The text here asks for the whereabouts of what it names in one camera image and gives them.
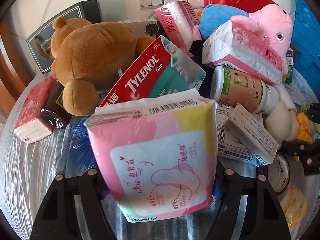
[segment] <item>brown teddy bear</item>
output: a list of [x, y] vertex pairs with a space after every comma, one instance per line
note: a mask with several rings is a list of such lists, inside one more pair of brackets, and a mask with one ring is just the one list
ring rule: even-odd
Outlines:
[[65, 88], [63, 107], [85, 116], [99, 103], [98, 92], [110, 90], [134, 60], [154, 41], [137, 37], [128, 26], [116, 22], [91, 24], [84, 19], [58, 17], [52, 24], [55, 57], [51, 74]]

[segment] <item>pink tissue package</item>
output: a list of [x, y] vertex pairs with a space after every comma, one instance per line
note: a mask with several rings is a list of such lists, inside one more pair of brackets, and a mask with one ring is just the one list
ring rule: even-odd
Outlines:
[[88, 118], [99, 169], [128, 222], [175, 218], [211, 204], [215, 115], [216, 102], [193, 89], [99, 107]]
[[40, 110], [56, 84], [53, 77], [41, 81], [30, 90], [23, 103], [14, 133], [27, 144], [52, 134], [52, 126], [42, 120]]
[[282, 83], [282, 59], [277, 52], [230, 20], [204, 42], [202, 64], [246, 72], [269, 85]]
[[193, 27], [199, 25], [192, 5], [185, 1], [173, 1], [156, 9], [155, 14], [169, 40], [192, 57], [189, 49], [192, 45]]

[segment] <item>teddy bear ear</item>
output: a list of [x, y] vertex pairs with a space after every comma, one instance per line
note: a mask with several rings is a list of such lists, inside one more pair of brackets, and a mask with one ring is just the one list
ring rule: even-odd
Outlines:
[[64, 16], [59, 16], [57, 19], [54, 20], [54, 22], [52, 23], [52, 28], [54, 28], [55, 30], [61, 28], [63, 25], [65, 25], [66, 23], [66, 18]]

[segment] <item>tissue pack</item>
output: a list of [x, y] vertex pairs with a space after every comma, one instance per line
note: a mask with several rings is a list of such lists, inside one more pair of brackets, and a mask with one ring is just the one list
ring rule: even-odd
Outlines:
[[205, 71], [164, 36], [132, 63], [100, 106], [199, 89]]
[[230, 20], [204, 42], [202, 64], [246, 72], [269, 85], [282, 82], [281, 57], [255, 34]]
[[189, 52], [192, 32], [193, 27], [199, 25], [199, 22], [192, 5], [185, 1], [173, 1], [156, 9], [155, 14], [169, 40], [187, 55], [193, 56]]
[[40, 111], [56, 84], [53, 77], [36, 84], [23, 103], [14, 133], [27, 144], [52, 134], [52, 126], [42, 120]]
[[98, 107], [84, 123], [128, 222], [175, 218], [210, 205], [215, 116], [216, 102], [193, 89]]

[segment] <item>stuffed animal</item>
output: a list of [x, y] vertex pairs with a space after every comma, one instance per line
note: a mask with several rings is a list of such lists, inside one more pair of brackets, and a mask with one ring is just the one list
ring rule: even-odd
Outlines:
[[63, 107], [86, 116], [98, 105], [98, 92], [110, 90], [134, 60], [153, 42], [137, 37], [116, 22], [91, 24], [84, 19], [58, 17], [53, 22], [52, 76], [65, 88]]
[[221, 4], [207, 5], [201, 13], [199, 24], [203, 40], [206, 41], [216, 28], [230, 20], [234, 15], [249, 16], [247, 12], [236, 7]]
[[291, 43], [293, 24], [291, 17], [279, 5], [268, 4], [255, 13], [249, 13], [248, 17], [238, 15], [232, 16], [230, 20], [253, 32], [273, 48], [282, 59], [282, 74], [287, 75], [285, 55]]
[[280, 102], [266, 118], [266, 129], [279, 144], [283, 141], [294, 141], [298, 136], [299, 123], [297, 121], [297, 108], [283, 84], [273, 85], [278, 91]]

